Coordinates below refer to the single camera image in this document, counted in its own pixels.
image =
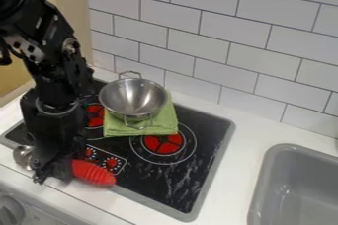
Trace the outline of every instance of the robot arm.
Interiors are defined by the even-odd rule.
[[[39,100],[65,110],[88,89],[80,44],[60,11],[46,0],[0,0],[0,64],[22,58]]]
[[[81,99],[91,88],[93,71],[73,29],[46,0],[0,0],[0,65],[11,64],[10,52],[36,82],[21,99],[27,139],[35,147],[34,180],[70,180],[71,160],[81,156],[85,142]]]

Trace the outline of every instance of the stainless steel bowl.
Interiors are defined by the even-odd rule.
[[[122,75],[134,73],[138,79],[122,79]],[[101,104],[125,125],[142,130],[152,125],[152,119],[167,102],[165,89],[155,82],[143,79],[141,74],[126,71],[119,74],[119,80],[107,84],[99,94]],[[130,122],[149,119],[148,125],[135,126]]]

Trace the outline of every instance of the red burner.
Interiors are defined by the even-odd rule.
[[[183,137],[180,134],[168,136],[146,136],[145,147],[158,155],[171,155],[182,149],[184,146]]]
[[[87,127],[101,127],[104,124],[105,108],[101,105],[87,107]]]

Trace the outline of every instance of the white countertop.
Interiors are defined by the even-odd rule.
[[[96,69],[95,76],[112,81],[116,75]],[[335,139],[274,122],[256,115],[239,112],[198,100],[178,93],[172,93],[173,101],[201,112],[214,114],[233,121],[236,130],[225,156],[211,184],[198,218],[192,225],[246,225],[246,216],[251,202],[256,180],[265,152],[279,143],[294,143],[310,149],[338,156]],[[21,117],[19,99],[0,109],[0,134],[18,122]],[[10,149],[0,145],[0,165],[29,175],[17,166]],[[179,225],[185,224],[169,216],[154,211],[141,204],[116,195],[105,189],[87,186],[73,181],[66,186],[57,179],[48,179],[48,186],[55,189],[53,200],[47,187],[26,184],[25,191],[37,194],[44,201],[54,203],[69,213],[86,218],[96,224],[126,224],[117,222],[116,217],[136,225]]]

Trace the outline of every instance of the stove knob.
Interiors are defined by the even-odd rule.
[[[24,207],[10,196],[0,197],[0,224],[20,225],[25,218]]]

